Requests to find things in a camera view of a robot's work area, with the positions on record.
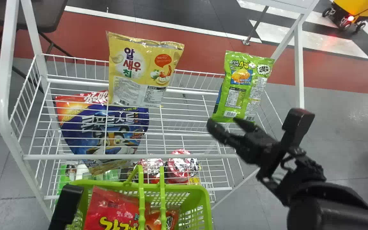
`wheel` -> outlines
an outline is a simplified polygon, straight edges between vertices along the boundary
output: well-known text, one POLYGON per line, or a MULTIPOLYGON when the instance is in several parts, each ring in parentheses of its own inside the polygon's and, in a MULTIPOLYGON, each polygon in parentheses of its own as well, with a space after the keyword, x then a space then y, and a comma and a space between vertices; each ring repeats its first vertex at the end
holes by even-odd
POLYGON ((356 33, 359 32, 360 30, 362 30, 365 27, 365 22, 361 22, 359 25, 357 25, 356 27, 356 33))
POLYGON ((325 11, 323 11, 323 13, 322 13, 322 17, 329 16, 329 13, 330 13, 331 10, 332 10, 331 8, 325 9, 325 11))
POLYGON ((345 31, 347 29, 349 29, 349 27, 352 25, 352 22, 349 22, 345 17, 343 17, 341 20, 340 20, 340 23, 339 23, 339 29, 341 31, 345 31))

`wire basket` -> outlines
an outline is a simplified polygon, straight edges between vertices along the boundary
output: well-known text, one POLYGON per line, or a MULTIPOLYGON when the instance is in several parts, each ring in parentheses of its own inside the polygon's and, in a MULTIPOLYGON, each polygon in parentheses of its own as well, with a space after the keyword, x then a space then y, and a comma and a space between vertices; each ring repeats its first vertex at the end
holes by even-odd
MULTIPOLYGON (((166 229, 165 211, 170 207, 180 207, 178 229, 212 230, 212 216, 207 190, 200 185, 166 185, 164 181, 164 168, 160 168, 160 182, 158 184, 144 183, 143 168, 137 165, 125 182, 109 182, 97 180, 76 180, 72 185, 84 187, 73 224, 67 226, 68 230, 83 230, 86 213, 89 206, 89 196, 94 186, 117 191, 129 196, 139 198, 140 217, 144 217, 145 202, 151 208, 160 210, 162 229, 166 229), (132 182, 134 176, 139 174, 139 182, 132 182)), ((145 218, 139 218, 138 230, 144 230, 145 218)))

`nutrition label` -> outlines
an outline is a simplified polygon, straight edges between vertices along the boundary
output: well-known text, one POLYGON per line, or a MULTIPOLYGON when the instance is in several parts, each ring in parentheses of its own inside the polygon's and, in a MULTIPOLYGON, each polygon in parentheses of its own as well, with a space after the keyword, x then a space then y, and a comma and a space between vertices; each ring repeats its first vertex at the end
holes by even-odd
POLYGON ((137 99, 140 93, 140 85, 132 80, 128 80, 121 77, 116 77, 118 82, 114 84, 114 96, 115 102, 123 105, 129 105, 131 103, 137 103, 137 99))
POLYGON ((264 88, 261 87, 252 87, 251 94, 249 95, 249 98, 260 100, 260 97, 262 96, 262 93, 265 91, 264 88))
POLYGON ((260 101, 251 100, 248 103, 247 109, 245 111, 246 116, 255 116, 257 114, 257 109, 259 106, 260 101))
POLYGON ((144 97, 144 102, 154 103, 154 104, 161 103, 165 90, 166 90, 166 87, 148 86, 147 91, 146 91, 146 96, 144 97))
POLYGON ((229 87, 228 97, 226 98, 225 106, 241 109, 242 102, 245 97, 245 89, 229 87))
POLYGON ((267 81, 268 79, 265 77, 258 77, 256 87, 264 88, 267 81))

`snack package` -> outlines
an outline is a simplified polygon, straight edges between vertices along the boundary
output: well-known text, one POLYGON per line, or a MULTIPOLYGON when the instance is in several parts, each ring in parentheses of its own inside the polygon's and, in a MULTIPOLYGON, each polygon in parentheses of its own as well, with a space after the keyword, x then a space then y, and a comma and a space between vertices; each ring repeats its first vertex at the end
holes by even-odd
MULTIPOLYGON (((171 154, 191 153, 185 149, 177 149, 171 152, 171 154)), ((188 180, 200 170, 200 165, 196 158, 170 158, 165 165, 165 177, 169 184, 188 183, 188 180)))
POLYGON ((212 118, 217 122, 234 122, 234 117, 253 121, 274 62, 270 58, 226 51, 225 78, 212 118))
MULTIPOLYGON (((146 226, 145 230, 161 230, 161 217, 160 211, 152 211, 149 214, 146 214, 146 226)), ((166 222, 166 230, 174 230, 178 224, 178 217, 180 212, 178 210, 167 210, 165 212, 165 216, 167 217, 166 222)))
POLYGON ((56 195, 60 195, 63 186, 69 184, 76 179, 76 167, 77 162, 63 162, 60 163, 57 177, 57 192, 56 195))
MULTIPOLYGON (((146 202, 145 207, 145 213, 148 213, 150 203, 146 202)), ((139 199, 93 187, 84 229, 139 229, 139 199)))
MULTIPOLYGON (((73 154, 134 154, 149 127, 149 109, 108 106, 108 92, 56 96, 62 136, 73 154)), ((92 175, 129 160, 83 160, 92 175)))
POLYGON ((160 158, 141 159, 138 165, 143 166, 144 182, 149 184, 157 184, 160 181, 160 167, 164 162, 160 158))
POLYGON ((159 107, 184 45, 108 32, 111 104, 159 107))

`green snack bag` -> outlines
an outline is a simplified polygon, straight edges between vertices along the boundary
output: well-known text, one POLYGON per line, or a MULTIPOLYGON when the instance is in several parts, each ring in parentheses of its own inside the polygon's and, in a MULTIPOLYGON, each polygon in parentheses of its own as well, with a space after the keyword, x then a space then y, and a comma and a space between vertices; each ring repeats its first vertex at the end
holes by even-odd
POLYGON ((217 122, 234 122, 234 117, 253 121, 274 62, 271 58, 227 50, 225 78, 212 118, 217 122))

